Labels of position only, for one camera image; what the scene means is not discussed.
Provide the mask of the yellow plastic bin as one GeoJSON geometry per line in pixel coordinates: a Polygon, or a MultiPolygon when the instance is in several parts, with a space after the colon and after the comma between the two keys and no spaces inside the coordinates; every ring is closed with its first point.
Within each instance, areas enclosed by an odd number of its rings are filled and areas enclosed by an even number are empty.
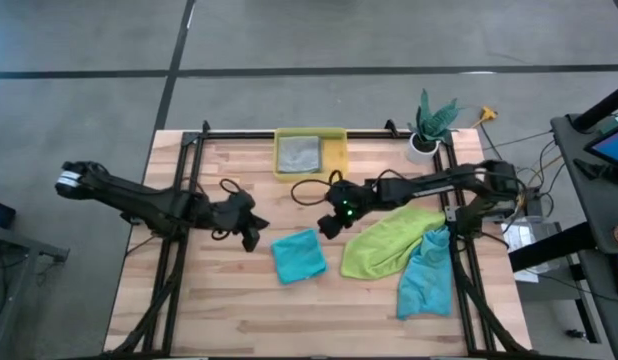
{"type": "Polygon", "coordinates": [[[281,182],[297,182],[300,180],[323,180],[339,170],[348,172],[348,137],[344,128],[297,127],[278,128],[274,131],[273,174],[281,182]],[[281,173],[278,165],[278,142],[281,137],[317,136],[321,140],[321,169],[315,173],[281,173]]]}

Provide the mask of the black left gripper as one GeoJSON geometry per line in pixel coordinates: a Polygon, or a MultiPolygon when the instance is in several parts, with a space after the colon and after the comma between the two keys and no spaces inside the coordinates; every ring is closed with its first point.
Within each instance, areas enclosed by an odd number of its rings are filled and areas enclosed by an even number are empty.
{"type": "Polygon", "coordinates": [[[252,213],[255,200],[245,191],[233,192],[227,199],[230,213],[235,220],[226,231],[229,235],[241,235],[246,252],[253,252],[259,242],[260,233],[269,227],[269,222],[252,213]]]}

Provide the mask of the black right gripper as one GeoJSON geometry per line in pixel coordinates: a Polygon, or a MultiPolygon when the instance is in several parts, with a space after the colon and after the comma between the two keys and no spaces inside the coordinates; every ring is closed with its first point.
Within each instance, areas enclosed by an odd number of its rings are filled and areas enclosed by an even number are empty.
{"type": "Polygon", "coordinates": [[[370,188],[341,180],[330,187],[325,200],[333,206],[334,214],[321,217],[317,224],[321,233],[333,239],[369,213],[370,188]]]}

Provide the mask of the lime green microfiber towel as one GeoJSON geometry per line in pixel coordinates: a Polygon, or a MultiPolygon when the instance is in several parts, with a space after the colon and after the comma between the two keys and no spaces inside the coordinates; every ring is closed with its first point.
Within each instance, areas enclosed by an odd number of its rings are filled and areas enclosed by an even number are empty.
{"type": "Polygon", "coordinates": [[[445,220],[440,211],[412,205],[392,210],[346,243],[340,274],[377,280],[401,272],[424,235],[441,228],[445,220]]]}

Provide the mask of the grey metal stand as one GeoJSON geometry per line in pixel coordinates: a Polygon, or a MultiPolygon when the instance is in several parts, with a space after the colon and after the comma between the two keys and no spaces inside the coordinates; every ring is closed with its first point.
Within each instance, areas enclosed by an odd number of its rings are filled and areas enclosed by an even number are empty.
{"type": "Polygon", "coordinates": [[[64,263],[70,250],[34,240],[0,227],[0,352],[20,308],[23,294],[37,276],[42,256],[64,263]]]}

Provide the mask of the snake plant in white pot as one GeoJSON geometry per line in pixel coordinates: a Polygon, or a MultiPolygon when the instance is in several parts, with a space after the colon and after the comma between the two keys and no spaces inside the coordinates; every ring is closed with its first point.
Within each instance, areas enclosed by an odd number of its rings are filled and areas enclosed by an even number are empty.
{"type": "Polygon", "coordinates": [[[414,123],[408,123],[411,135],[408,140],[406,157],[414,164],[432,159],[442,145],[449,145],[454,129],[451,124],[458,117],[462,107],[453,98],[438,110],[430,107],[429,94],[423,89],[420,104],[416,110],[414,123]]]}

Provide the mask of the tablet with blue screen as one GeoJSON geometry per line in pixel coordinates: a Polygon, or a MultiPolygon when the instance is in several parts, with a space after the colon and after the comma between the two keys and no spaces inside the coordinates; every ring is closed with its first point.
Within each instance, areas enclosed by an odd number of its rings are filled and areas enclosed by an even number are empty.
{"type": "Polygon", "coordinates": [[[618,166],[618,128],[594,139],[585,146],[584,150],[593,156],[618,166]]]}

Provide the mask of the sky blue microfiber towel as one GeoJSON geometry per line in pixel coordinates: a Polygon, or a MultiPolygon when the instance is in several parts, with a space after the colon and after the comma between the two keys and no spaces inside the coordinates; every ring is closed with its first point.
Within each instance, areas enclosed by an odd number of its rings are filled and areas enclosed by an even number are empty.
{"type": "Polygon", "coordinates": [[[450,231],[447,226],[424,233],[399,281],[399,320],[421,314],[451,314],[452,265],[449,245],[450,231]]]}

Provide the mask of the teal microfiber towel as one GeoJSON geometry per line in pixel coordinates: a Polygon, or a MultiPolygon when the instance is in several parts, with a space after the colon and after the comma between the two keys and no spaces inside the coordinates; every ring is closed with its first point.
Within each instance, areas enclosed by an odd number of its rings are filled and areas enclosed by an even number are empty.
{"type": "Polygon", "coordinates": [[[328,269],[318,233],[306,229],[271,245],[278,280],[283,285],[318,277],[328,269]]]}

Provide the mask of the black desk gadget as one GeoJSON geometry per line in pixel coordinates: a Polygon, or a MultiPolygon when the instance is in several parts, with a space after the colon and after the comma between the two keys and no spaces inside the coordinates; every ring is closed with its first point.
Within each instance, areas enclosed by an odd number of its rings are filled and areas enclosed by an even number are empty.
{"type": "Polygon", "coordinates": [[[581,159],[575,159],[573,163],[589,180],[601,179],[618,185],[618,166],[592,164],[581,159]]]}

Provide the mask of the black aluminium table frame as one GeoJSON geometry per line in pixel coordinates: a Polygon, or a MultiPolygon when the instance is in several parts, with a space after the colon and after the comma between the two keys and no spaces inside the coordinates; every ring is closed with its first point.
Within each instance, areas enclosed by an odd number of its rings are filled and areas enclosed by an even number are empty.
{"type": "Polygon", "coordinates": [[[189,130],[155,135],[146,184],[169,185],[177,167],[190,167],[200,154],[200,180],[210,197],[223,197],[220,179],[235,180],[254,197],[257,214],[269,225],[253,252],[246,252],[235,237],[215,241],[208,232],[195,230],[183,253],[176,244],[152,238],[147,227],[135,226],[103,360],[509,357],[468,297],[455,297],[447,317],[400,321],[395,316],[397,275],[376,281],[342,277],[341,253],[352,230],[323,241],[328,262],[324,275],[281,285],[271,243],[314,226],[326,206],[292,201],[290,184],[273,173],[272,131],[209,130],[201,144],[183,148],[191,137],[189,130]],[[157,279],[170,274],[179,256],[184,261],[182,283],[177,296],[158,312],[152,341],[123,350],[122,343],[150,306],[157,279]]]}

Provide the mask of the dark grey side desk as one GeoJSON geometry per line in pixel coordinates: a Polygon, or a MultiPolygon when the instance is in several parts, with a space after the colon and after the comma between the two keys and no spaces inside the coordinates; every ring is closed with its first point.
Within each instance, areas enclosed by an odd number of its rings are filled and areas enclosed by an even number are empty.
{"type": "Polygon", "coordinates": [[[618,226],[618,185],[603,179],[589,180],[574,164],[577,159],[602,162],[585,151],[585,146],[596,138],[595,134],[574,129],[568,116],[552,119],[551,126],[586,221],[514,251],[511,265],[515,270],[523,270],[576,253],[584,277],[596,294],[595,304],[618,360],[618,294],[610,261],[612,254],[618,254],[618,244],[613,238],[613,229],[618,226]]]}

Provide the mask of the grey microfiber towel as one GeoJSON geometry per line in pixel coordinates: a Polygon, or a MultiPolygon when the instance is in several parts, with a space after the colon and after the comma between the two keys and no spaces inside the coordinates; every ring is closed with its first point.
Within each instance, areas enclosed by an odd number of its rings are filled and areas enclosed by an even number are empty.
{"type": "Polygon", "coordinates": [[[277,170],[281,173],[315,173],[321,169],[321,140],[317,136],[281,137],[277,170]]]}

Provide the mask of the clear plastic container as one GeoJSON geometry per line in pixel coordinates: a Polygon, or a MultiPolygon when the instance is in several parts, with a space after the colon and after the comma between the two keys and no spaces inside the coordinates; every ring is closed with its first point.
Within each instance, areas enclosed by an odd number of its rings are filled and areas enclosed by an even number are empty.
{"type": "MultiPolygon", "coordinates": [[[[516,221],[511,226],[503,223],[500,227],[503,231],[504,241],[509,245],[509,253],[538,243],[560,231],[558,223],[530,223],[522,220],[516,221]]],[[[538,283],[540,274],[557,270],[560,265],[560,258],[549,260],[527,270],[515,272],[514,278],[517,282],[538,283]]]]}

